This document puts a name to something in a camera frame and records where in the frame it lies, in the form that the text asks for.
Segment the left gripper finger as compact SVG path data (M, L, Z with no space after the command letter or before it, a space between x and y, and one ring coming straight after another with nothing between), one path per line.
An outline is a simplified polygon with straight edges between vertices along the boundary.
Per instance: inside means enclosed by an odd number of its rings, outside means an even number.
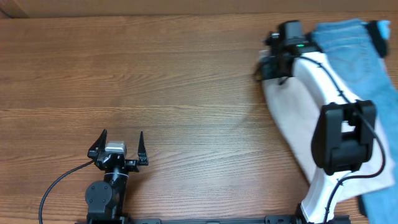
M99 138L89 148L88 153L87 153L88 158L97 158L98 157L98 154L105 149L106 138L107 138L107 130L103 129Z
M137 155L138 155L138 163L140 166L148 166L149 165L147 152L146 152L146 148L145 148L145 144L144 144L144 135L143 135L142 131L140 133L139 147L137 150Z

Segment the beige shorts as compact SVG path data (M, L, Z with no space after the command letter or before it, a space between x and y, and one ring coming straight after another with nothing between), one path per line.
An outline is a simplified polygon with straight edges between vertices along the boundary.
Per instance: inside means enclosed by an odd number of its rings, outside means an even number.
M350 87L332 68L328 56L321 52L304 53L301 58L295 59L293 76L284 84L280 84L278 78L272 78L262 81L262 86L271 116L310 182L310 190L304 200L326 201L338 179L344 175L351 176L352 173L342 171L327 175L315 164L310 145L321 107L329 103L344 104L345 100L338 90L342 90L352 103L366 100L366 96ZM395 164L380 117L376 118L375 131L386 150L384 170L378 176L370 177L382 164L380 147L375 143L370 160L355 172L358 178L344 181L333 198L335 201L381 193L390 190L395 184Z

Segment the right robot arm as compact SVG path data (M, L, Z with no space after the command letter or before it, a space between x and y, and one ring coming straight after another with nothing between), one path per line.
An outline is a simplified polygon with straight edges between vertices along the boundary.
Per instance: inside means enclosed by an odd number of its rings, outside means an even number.
M384 170L382 132L372 101L355 95L299 21L281 23L260 53L259 76L269 111L310 188L293 215L271 223L349 223L336 204L363 193Z

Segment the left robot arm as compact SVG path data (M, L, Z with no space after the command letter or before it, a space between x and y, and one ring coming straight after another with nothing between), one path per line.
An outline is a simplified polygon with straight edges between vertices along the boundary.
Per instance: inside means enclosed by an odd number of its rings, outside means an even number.
M132 218L124 213L124 201L129 173L139 172L147 166L144 136L140 133L137 159L127 159L127 147L123 141L106 141L107 130L88 150L93 164L104 172L103 180L93 182L85 192L88 204L87 223L132 223Z

